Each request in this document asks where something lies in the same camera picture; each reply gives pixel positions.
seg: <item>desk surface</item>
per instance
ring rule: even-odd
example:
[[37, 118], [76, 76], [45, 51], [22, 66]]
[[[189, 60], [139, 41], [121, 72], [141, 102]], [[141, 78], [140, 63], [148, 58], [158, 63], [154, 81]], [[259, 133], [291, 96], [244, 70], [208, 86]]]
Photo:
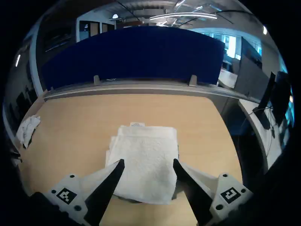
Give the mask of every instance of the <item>desk surface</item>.
[[270, 109], [265, 110], [265, 114], [269, 119], [271, 126], [274, 126], [275, 138], [272, 137], [271, 129], [264, 129], [257, 116], [252, 113], [253, 109], [258, 107], [257, 103], [240, 99], [239, 106], [242, 108], [247, 119], [250, 121], [251, 126], [258, 138], [260, 148], [267, 156], [267, 167], [269, 169], [282, 152], [279, 140], [279, 127], [278, 125], [275, 125], [276, 123], [274, 116], [270, 112]]
[[234, 89], [236, 81], [237, 74], [233, 74], [224, 69], [220, 70], [218, 82], [222, 87], [227, 89]]
[[[94, 95], [47, 101], [27, 150], [20, 150], [21, 177], [32, 191], [48, 191], [66, 174], [82, 177], [105, 165], [111, 136], [121, 125], [177, 129], [180, 161], [242, 181], [229, 132], [207, 98], [178, 95]], [[196, 225], [183, 192], [170, 205], [132, 204], [112, 197], [103, 225]]]

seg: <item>crumpled white cloth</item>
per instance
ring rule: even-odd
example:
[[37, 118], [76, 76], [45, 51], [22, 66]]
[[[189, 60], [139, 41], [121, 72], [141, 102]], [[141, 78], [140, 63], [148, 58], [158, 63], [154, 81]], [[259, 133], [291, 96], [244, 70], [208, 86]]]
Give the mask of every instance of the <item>crumpled white cloth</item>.
[[115, 195], [150, 204], [170, 203], [176, 187], [176, 129], [121, 126], [111, 138], [106, 166], [120, 159], [124, 159], [125, 168]]
[[19, 139], [21, 145], [24, 144], [25, 148], [28, 147], [32, 133], [40, 124], [40, 122], [40, 116], [37, 117], [36, 115], [33, 115], [31, 117], [28, 117], [24, 122], [20, 124], [17, 131], [17, 138]]

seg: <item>office window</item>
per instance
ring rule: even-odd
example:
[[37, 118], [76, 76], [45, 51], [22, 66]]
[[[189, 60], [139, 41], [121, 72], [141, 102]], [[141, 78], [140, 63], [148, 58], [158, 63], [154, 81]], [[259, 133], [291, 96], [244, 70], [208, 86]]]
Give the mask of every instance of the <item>office window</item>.
[[211, 33], [202, 33], [203, 35], [207, 35], [211, 37]]
[[79, 22], [79, 40], [84, 40], [91, 36], [99, 34], [99, 22], [80, 21]]
[[114, 25], [102, 23], [102, 33], [107, 32], [107, 31], [113, 31], [114, 29], [115, 29]]
[[213, 33], [212, 38], [215, 38], [219, 41], [223, 41], [222, 34], [219, 34], [219, 33]]

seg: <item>monitor stand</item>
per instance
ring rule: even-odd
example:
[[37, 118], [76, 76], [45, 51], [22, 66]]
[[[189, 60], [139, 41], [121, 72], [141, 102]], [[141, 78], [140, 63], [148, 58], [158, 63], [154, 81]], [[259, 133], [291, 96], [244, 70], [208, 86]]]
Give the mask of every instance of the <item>monitor stand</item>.
[[258, 110], [258, 108], [254, 108], [253, 109], [254, 114], [257, 116], [257, 118], [259, 119], [260, 123], [262, 124], [263, 128], [266, 130], [269, 130], [271, 128], [271, 124], [269, 119], [267, 118], [266, 114], [265, 114], [265, 109], [260, 109]]

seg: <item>ceiling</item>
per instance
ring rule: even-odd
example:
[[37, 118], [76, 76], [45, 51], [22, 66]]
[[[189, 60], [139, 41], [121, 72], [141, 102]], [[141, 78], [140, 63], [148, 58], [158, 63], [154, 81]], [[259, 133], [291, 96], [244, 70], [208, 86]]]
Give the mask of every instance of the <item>ceiling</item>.
[[[118, 2], [112, 2], [102, 7], [97, 8], [95, 11], [105, 11], [108, 15], [117, 14], [123, 22], [141, 20], [144, 22], [150, 22], [148, 19], [152, 16], [162, 15], [172, 12], [203, 12], [214, 14], [224, 10], [238, 10], [245, 11], [245, 8], [237, 0], [120, 0]], [[227, 19], [225, 17], [231, 17], [233, 12], [225, 12], [221, 15], [218, 13], [222, 20]], [[193, 17], [170, 17], [165, 23], [166, 26], [179, 26], [188, 22]], [[166, 19], [158, 19], [152, 22], [162, 23]]]

